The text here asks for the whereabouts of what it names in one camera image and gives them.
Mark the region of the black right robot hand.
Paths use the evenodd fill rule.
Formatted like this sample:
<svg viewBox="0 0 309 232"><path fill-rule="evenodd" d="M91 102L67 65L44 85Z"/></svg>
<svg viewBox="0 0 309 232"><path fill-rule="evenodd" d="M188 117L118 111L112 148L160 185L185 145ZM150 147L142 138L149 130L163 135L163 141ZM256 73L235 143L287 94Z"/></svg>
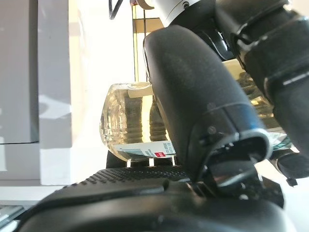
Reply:
<svg viewBox="0 0 309 232"><path fill-rule="evenodd" d="M254 107L216 54L170 26L144 40L176 167L107 169L27 211L19 232L293 232L279 184L255 164L272 153Z"/></svg>

